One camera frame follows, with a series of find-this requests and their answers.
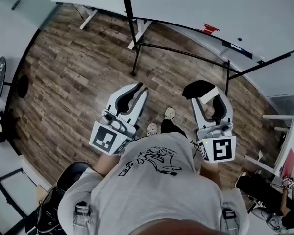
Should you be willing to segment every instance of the cable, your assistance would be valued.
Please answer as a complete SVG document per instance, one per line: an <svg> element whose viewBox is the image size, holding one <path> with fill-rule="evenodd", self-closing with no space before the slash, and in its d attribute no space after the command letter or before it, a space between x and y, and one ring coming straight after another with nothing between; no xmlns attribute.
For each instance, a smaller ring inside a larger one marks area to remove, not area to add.
<svg viewBox="0 0 294 235"><path fill-rule="evenodd" d="M116 26L116 25L113 25L113 24L112 24L112 19L113 19L113 17L111 17L111 20L110 20L110 27L107 27L107 28L104 29L104 30L100 29L99 35L100 35L101 37L105 37L104 32L105 32L107 29L109 29L109 28L110 28L110 30L111 30L112 32L114 32L115 34L119 34L119 33L121 32L121 30L122 30L121 27L119 27L119 28L120 28L119 31L117 31L117 30L113 30L113 29L112 29L112 27Z"/></svg>
<svg viewBox="0 0 294 235"><path fill-rule="evenodd" d="M116 33L116 34L119 34L119 33L120 33L120 31L122 30L122 28L121 28L121 27L119 27L119 28L120 28L120 30L119 30L119 31L117 31L117 30L116 30L116 31L114 31L114 30L112 29L112 26L113 26L113 25L112 25L112 17L111 17L111 20L110 20L110 30L111 30L111 31L113 31L113 32L114 32L114 33Z"/></svg>
<svg viewBox="0 0 294 235"><path fill-rule="evenodd" d="M199 145L196 144L196 143L194 143L193 140L191 141L191 144L194 146L194 148L195 148L195 150L196 150L196 152L195 152L194 155L193 155L193 159L194 159L196 153L197 153L198 151L200 152L200 150L199 150Z"/></svg>
<svg viewBox="0 0 294 235"><path fill-rule="evenodd" d="M79 12L79 10L73 4L72 4L72 6L75 8L75 10L77 10L77 12L79 13L82 20L86 23L86 26L88 26L88 23L85 21L85 19L83 18L82 14Z"/></svg>

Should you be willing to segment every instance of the gray t-shirt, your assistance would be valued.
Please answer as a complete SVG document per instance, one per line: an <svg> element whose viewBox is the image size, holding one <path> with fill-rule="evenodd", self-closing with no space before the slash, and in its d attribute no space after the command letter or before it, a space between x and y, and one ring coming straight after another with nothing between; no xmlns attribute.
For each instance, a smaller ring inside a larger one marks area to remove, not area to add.
<svg viewBox="0 0 294 235"><path fill-rule="evenodd" d="M91 209L82 225L74 214L80 201L89 203ZM194 220L224 231L224 208L235 211L237 234L245 234L248 219L239 190L222 192L217 184L197 175L191 144L174 132L129 144L105 178L86 170L64 195L58 217L68 235L129 235L157 219Z"/></svg>

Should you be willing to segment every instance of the wooden floor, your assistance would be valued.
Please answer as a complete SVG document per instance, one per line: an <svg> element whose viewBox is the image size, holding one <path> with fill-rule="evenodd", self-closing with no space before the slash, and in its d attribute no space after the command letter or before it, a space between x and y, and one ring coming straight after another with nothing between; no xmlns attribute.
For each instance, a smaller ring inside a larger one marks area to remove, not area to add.
<svg viewBox="0 0 294 235"><path fill-rule="evenodd" d="M80 30L81 24L76 10L63 5L37 37L21 69L20 76L26 74L30 85L26 97L14 94L10 105L15 117L21 118L17 125L21 139L14 143L33 166L55 183L73 161L93 164L99 157L88 144L94 121L99 120L112 92L138 81L149 88L138 136L146 135L149 123L160 124L165 109L173 106L175 124L195 141L193 111L182 91L200 79L224 89L226 71L195 58L142 47L137 76L131 77L135 53L127 49L131 40L127 20L98 13L88 30ZM192 40L158 23L151 25L145 41L222 63ZM244 159L245 154L257 158L262 150L268 165L273 165L278 155L278 135L272 123L261 118L275 113L268 102L242 77L230 81L228 97L234 109L237 148L235 160L220 165L226 188L234 185L242 170L257 169ZM197 153L197 168L200 159Z"/></svg>

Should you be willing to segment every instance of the white wall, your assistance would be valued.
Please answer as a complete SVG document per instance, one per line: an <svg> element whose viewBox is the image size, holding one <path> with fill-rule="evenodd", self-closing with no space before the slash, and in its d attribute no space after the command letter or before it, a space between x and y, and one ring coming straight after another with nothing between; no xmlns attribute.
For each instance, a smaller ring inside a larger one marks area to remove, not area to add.
<svg viewBox="0 0 294 235"><path fill-rule="evenodd" d="M37 29L0 1L0 57L6 58L6 82L12 82L20 59ZM9 86L3 87L0 110L5 109L9 89Z"/></svg>
<svg viewBox="0 0 294 235"><path fill-rule="evenodd" d="M21 159L8 141L0 143L0 177L20 169Z"/></svg>

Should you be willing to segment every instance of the shoe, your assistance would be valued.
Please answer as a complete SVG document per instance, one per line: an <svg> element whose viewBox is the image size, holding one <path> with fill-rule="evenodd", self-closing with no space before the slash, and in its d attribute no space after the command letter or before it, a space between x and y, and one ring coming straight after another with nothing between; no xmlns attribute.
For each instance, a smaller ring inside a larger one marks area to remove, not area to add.
<svg viewBox="0 0 294 235"><path fill-rule="evenodd" d="M175 109L172 107L167 108L165 112L165 119L173 121L174 117L175 117Z"/></svg>
<svg viewBox="0 0 294 235"><path fill-rule="evenodd" d="M243 171L243 172L239 175L239 178L237 179L237 181L235 182L235 185L234 185L235 188L237 188L237 187L236 187L236 184L237 184L237 182L239 181L240 177L242 177L242 176L246 176L246 175L247 175L246 171Z"/></svg>
<svg viewBox="0 0 294 235"><path fill-rule="evenodd" d="M158 134L158 125L151 123L147 128L147 136L152 136Z"/></svg>

